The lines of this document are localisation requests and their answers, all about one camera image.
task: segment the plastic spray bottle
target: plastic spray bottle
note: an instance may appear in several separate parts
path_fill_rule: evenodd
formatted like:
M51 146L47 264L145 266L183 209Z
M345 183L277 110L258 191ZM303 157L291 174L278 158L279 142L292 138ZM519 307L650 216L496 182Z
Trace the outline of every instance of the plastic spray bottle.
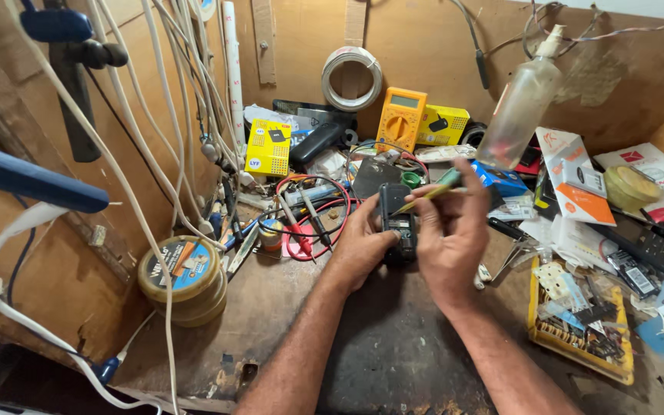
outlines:
M556 24L539 45L532 61L516 67L506 84L475 158L486 165L513 170L521 159L542 115L562 84L555 58L565 26Z

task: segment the white pvc pipe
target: white pvc pipe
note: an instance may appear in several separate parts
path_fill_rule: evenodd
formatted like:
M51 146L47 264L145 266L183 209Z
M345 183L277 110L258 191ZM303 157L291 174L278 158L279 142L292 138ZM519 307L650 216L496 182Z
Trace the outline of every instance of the white pvc pipe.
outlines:
M232 129L235 131L235 142L237 149L241 149L245 157L245 124L242 115L242 82L240 81L240 44L237 42L237 31L235 30L235 4L232 2L222 3L224 11L224 41L227 51L227 68L229 73L229 109L232 112Z

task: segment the yellow box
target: yellow box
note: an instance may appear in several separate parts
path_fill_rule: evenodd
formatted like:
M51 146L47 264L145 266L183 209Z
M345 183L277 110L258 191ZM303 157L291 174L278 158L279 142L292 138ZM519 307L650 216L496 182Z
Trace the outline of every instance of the yellow box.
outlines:
M624 385L634 383L634 355L632 354L632 344L629 342L629 329L619 328L617 331L621 334L621 350L623 356L613 359L611 362L601 359L595 354L588 353L572 344L567 343L558 335L549 333L540 328L540 317L537 313L537 307L541 304L541 298L549 298L547 292L540 286L540 282L534 275L534 269L540 266L540 257L536 256L532 260L532 279L530 281L529 296L529 315L527 316L527 332L529 340L550 349L553 352L562 354L574 362L586 366L598 373L603 374ZM611 288L611 302L616 306L616 324L627 326L626 309L624 309L624 300L619 286Z
M464 109L427 104L419 122L417 144L455 146L469 119Z
M245 171L254 176L286 177L289 174L291 126L255 119L247 143Z

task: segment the multimeter dial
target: multimeter dial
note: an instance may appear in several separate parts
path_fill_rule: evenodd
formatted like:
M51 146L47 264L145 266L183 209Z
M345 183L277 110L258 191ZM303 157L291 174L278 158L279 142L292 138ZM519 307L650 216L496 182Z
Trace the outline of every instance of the multimeter dial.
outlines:
M386 122L388 137L399 139L407 133L409 121L404 117L392 117Z

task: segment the workbench surface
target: workbench surface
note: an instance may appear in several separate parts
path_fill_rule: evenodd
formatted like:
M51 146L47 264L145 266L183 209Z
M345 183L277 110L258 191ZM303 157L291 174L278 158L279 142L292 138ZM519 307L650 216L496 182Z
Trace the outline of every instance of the workbench surface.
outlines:
M511 240L489 232L491 243L483 263L495 273ZM262 370L328 259L329 254L314 265L251 254L229 284L220 319L194 329L173 326L183 408L228 413L235 407L246 381L252 379L252 365ZM497 281L496 287L473 289L473 295L483 297L514 340L586 413L664 413L664 357L636 336L632 335L632 386L529 342L528 262ZM628 301L625 305L633 328L636 311ZM111 385L134 397L171 400L162 317L155 316L138 335ZM386 415L392 409L415 415L430 408L437 415L445 410L496 412L466 348L432 303L415 267L383 267L347 300L319 395L320 413L379 413L381 407Z

